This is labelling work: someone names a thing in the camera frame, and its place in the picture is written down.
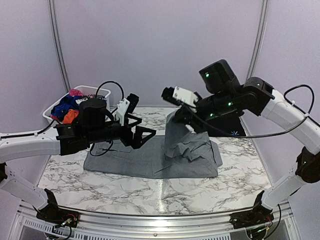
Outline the aluminium frame post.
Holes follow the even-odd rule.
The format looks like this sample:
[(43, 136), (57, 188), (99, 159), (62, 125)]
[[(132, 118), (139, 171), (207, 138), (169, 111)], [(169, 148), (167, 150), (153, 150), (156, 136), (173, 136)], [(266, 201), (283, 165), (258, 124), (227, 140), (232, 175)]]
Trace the aluminium frame post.
[(63, 82), (64, 88), (68, 92), (71, 89), (71, 85), (68, 77), (68, 72), (67, 72), (61, 40), (60, 40), (56, 3), (54, 0), (48, 0), (47, 2), (48, 2), (48, 12), (49, 12), (49, 18), (50, 18), (50, 24), (51, 24), (51, 31), (53, 36), (53, 44), (55, 47), (58, 66), (62, 76), (62, 82)]
[(268, 18), (268, 10), (269, 10), (270, 1), (263, 0), (261, 2), (260, 14), (259, 14), (259, 21), (258, 21), (258, 29), (256, 32), (256, 38), (253, 46), (253, 51), (250, 59), (250, 63), (248, 66), (247, 74), (245, 79), (251, 78), (256, 69), (256, 65), (258, 62), (259, 54), (262, 49), (264, 35), (266, 31), (267, 25), (267, 18)]

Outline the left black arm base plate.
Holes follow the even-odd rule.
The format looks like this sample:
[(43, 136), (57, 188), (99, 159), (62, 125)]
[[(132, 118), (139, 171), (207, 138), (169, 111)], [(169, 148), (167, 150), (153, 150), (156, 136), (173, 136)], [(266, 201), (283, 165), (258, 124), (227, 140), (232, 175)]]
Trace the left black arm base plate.
[(64, 227), (70, 226), (72, 228), (76, 228), (79, 222), (80, 213), (78, 211), (68, 210), (59, 208), (58, 210), (38, 210), (34, 207), (36, 211), (36, 218), (54, 223), (56, 226)]

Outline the blue white printed garment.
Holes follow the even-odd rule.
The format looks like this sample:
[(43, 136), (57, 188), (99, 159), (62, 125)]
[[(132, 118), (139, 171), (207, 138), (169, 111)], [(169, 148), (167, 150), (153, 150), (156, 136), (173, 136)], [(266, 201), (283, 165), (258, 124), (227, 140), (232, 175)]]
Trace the blue white printed garment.
[(85, 101), (88, 101), (89, 99), (94, 99), (94, 98), (97, 98), (97, 99), (101, 99), (101, 100), (104, 100), (105, 102), (107, 101), (107, 98), (103, 95), (95, 95), (95, 94), (89, 94), (89, 95), (84, 95), (84, 96), (75, 96), (74, 99), (75, 99), (75, 102), (79, 105), (81, 102), (85, 102)]

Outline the aluminium front rail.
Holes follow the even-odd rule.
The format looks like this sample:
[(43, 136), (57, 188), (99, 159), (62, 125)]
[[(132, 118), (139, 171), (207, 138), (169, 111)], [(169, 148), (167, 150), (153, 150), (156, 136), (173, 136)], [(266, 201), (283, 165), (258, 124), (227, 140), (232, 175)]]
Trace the aluminium front rail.
[(10, 240), (300, 240), (288, 202), (273, 210), (274, 218), (240, 226), (248, 208), (193, 215), (125, 215), (66, 207), (77, 213), (77, 226), (56, 228), (36, 217), (21, 202), (9, 233)]

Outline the right aluminium frame post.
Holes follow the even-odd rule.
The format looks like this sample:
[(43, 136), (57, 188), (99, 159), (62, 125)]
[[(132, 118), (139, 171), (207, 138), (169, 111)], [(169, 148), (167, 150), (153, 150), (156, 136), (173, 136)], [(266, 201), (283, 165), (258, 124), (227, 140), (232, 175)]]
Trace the right aluminium frame post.
[(267, 18), (268, 18), (268, 10), (269, 10), (270, 1), (263, 0), (261, 2), (260, 14), (259, 14), (259, 21), (258, 21), (258, 29), (256, 32), (256, 38), (253, 46), (253, 51), (250, 59), (250, 63), (248, 66), (247, 74), (245, 79), (251, 78), (256, 69), (256, 65), (258, 62), (259, 54), (262, 49), (264, 35), (266, 31), (267, 25)]

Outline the black trousers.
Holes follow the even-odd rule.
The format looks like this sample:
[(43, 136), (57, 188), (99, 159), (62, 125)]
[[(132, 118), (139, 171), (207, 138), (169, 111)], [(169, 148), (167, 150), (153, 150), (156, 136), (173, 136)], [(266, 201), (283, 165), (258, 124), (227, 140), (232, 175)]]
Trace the black trousers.
[(206, 122), (229, 134), (232, 136), (246, 136), (246, 132), (242, 126), (241, 119), (239, 116), (230, 114), (230, 115), (222, 115), (222, 116), (215, 116), (213, 113), (209, 115), (209, 118)]

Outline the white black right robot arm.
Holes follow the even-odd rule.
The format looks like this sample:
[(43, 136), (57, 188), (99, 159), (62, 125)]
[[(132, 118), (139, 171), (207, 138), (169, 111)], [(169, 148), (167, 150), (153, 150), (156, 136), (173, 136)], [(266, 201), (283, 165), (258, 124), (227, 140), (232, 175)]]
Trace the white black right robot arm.
[(312, 121), (307, 112), (258, 77), (251, 77), (244, 84), (240, 84), (236, 77), (213, 80), (209, 83), (209, 92), (209, 97), (201, 98), (196, 92), (176, 86), (166, 88), (162, 97), (180, 106), (175, 119), (196, 131), (209, 119), (248, 110), (277, 124), (283, 129), (282, 134), (289, 133), (303, 144), (296, 159), (297, 166), (256, 197), (247, 214), (252, 224), (260, 223), (281, 201), (304, 185), (319, 182), (320, 125)]

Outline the left aluminium frame post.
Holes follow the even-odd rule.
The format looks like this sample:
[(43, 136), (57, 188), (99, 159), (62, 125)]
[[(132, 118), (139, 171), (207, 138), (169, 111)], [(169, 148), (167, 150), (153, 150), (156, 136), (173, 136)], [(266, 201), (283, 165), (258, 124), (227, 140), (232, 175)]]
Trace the left aluminium frame post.
[(50, 24), (51, 24), (51, 31), (53, 36), (53, 44), (55, 47), (58, 66), (62, 76), (62, 82), (63, 82), (64, 88), (68, 92), (71, 89), (71, 85), (68, 77), (68, 72), (67, 72), (61, 40), (60, 40), (56, 3), (54, 0), (48, 0), (47, 2), (48, 2), (48, 12), (49, 12), (49, 18), (50, 18)]

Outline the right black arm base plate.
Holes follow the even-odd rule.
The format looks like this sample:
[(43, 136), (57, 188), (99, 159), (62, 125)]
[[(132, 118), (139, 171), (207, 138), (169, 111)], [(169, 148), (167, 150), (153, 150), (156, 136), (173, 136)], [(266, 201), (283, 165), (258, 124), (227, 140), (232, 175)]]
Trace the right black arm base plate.
[(229, 222), (234, 229), (248, 228), (255, 225), (269, 223), (274, 220), (274, 215), (271, 212), (261, 213), (253, 212), (252, 210), (234, 212), (230, 215)]

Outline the white plastic laundry basket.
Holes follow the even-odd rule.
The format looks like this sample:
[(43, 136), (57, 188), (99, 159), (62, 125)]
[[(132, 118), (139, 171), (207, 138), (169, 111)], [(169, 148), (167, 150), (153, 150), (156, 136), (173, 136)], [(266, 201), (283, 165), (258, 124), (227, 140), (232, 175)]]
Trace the white plastic laundry basket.
[[(89, 86), (89, 85), (78, 85), (73, 88), (74, 90), (80, 91), (84, 96), (88, 95), (94, 95), (96, 94), (97, 87)], [(111, 91), (109, 89), (101, 88), (98, 91), (97, 96), (103, 97), (106, 100), (106, 108), (110, 110), (110, 95)], [(58, 100), (56, 100), (54, 103), (52, 103), (43, 113), (42, 116), (50, 123), (53, 119), (51, 118), (51, 110), (54, 108), (54, 106), (58, 105), (65, 96), (69, 96), (69, 92), (62, 95)]]

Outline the orange garment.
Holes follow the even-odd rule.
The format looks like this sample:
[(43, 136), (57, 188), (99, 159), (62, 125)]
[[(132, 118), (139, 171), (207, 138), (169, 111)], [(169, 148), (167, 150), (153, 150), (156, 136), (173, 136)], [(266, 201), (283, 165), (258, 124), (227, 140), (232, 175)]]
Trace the orange garment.
[(62, 123), (71, 124), (79, 115), (79, 111), (76, 109), (69, 109), (67, 114), (64, 116)]

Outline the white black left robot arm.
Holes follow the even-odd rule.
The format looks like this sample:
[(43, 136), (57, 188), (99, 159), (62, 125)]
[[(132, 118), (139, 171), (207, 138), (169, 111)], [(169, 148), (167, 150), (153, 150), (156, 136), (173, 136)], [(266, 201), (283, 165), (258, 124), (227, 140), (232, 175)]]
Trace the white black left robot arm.
[(11, 160), (34, 156), (66, 156), (88, 149), (92, 144), (119, 140), (126, 147), (141, 148), (155, 136), (154, 129), (140, 126), (142, 120), (132, 123), (102, 121), (96, 124), (80, 122), (57, 124), (42, 133), (23, 133), (21, 136), (0, 136), (0, 189), (26, 203), (53, 223), (63, 219), (55, 195), (39, 188), (9, 168)]

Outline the grey garment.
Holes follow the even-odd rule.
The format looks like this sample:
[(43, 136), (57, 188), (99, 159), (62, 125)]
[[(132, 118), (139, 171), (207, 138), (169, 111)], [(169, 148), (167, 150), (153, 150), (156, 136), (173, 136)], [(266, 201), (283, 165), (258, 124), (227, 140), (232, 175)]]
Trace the grey garment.
[(218, 145), (207, 132), (193, 133), (174, 122), (174, 115), (167, 115), (164, 135), (153, 136), (139, 149), (118, 140), (107, 151), (105, 142), (98, 143), (87, 154), (84, 170), (148, 179), (217, 177), (223, 164)]

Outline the pink garment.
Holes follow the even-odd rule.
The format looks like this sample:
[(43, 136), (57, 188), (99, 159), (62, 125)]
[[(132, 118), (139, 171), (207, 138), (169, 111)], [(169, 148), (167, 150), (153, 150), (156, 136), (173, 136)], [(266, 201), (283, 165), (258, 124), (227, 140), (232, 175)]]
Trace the pink garment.
[(78, 89), (71, 89), (68, 93), (71, 97), (83, 97), (83, 93)]

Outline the royal blue garment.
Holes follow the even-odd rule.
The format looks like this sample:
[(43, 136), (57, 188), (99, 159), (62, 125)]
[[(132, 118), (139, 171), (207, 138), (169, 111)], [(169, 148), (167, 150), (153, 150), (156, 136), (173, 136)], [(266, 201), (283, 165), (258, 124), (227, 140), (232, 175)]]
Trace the royal blue garment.
[(52, 108), (50, 114), (55, 117), (62, 118), (69, 112), (69, 110), (78, 110), (79, 105), (76, 100), (79, 100), (80, 98), (80, 96), (64, 96), (60, 102)]

